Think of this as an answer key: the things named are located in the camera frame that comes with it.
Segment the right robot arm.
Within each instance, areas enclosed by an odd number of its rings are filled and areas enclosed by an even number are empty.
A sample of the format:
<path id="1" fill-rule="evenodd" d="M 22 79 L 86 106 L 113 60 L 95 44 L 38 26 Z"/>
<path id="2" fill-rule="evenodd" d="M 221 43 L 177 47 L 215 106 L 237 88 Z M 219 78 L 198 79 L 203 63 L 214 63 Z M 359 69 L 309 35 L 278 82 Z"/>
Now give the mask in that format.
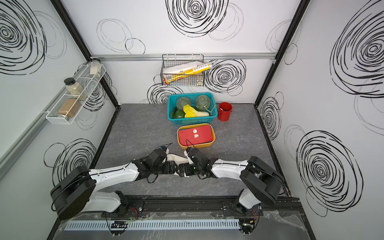
<path id="1" fill-rule="evenodd" d="M 235 162 L 208 159 L 196 148 L 188 148 L 184 154 L 187 161 L 178 164 L 176 170 L 180 177 L 197 175 L 202 179 L 228 178 L 242 181 L 247 188 L 238 196 L 237 205 L 244 209 L 252 209 L 258 204 L 274 206 L 284 185 L 284 177 L 255 156 Z"/>

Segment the red envelope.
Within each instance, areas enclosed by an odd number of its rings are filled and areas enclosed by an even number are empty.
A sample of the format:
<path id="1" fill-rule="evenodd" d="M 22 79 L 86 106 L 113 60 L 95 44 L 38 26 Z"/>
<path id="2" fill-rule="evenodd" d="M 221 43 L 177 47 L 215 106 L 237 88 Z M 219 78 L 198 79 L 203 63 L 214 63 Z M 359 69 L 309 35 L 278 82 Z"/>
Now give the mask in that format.
<path id="1" fill-rule="evenodd" d="M 178 136 L 182 146 L 205 144 L 214 140 L 210 125 L 180 129 Z"/>

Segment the white envelope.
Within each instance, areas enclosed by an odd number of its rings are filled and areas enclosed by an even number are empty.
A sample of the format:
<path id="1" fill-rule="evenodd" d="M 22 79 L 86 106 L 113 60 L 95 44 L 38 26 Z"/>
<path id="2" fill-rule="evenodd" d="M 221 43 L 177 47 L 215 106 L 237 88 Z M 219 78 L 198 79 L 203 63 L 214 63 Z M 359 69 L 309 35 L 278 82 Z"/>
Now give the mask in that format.
<path id="1" fill-rule="evenodd" d="M 176 165 L 187 164 L 187 163 L 192 164 L 193 163 L 188 158 L 181 157 L 181 156 L 174 155 L 174 154 L 167 154 L 167 161 L 168 162 L 175 162 Z"/>

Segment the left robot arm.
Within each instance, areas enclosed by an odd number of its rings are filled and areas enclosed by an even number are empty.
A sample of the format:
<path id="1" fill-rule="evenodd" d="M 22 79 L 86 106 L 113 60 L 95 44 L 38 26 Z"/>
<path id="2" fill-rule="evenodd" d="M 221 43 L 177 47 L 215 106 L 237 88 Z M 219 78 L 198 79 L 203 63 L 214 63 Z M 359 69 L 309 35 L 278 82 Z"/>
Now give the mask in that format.
<path id="1" fill-rule="evenodd" d="M 168 153 L 167 147 L 160 146 L 148 156 L 117 167 L 88 169 L 79 166 L 51 190 L 51 209 L 60 220 L 84 212 L 104 212 L 122 217 L 130 208 L 125 195 L 121 191 L 105 193 L 102 190 L 120 183 L 147 180 L 151 175 L 175 175 L 179 163 Z"/>

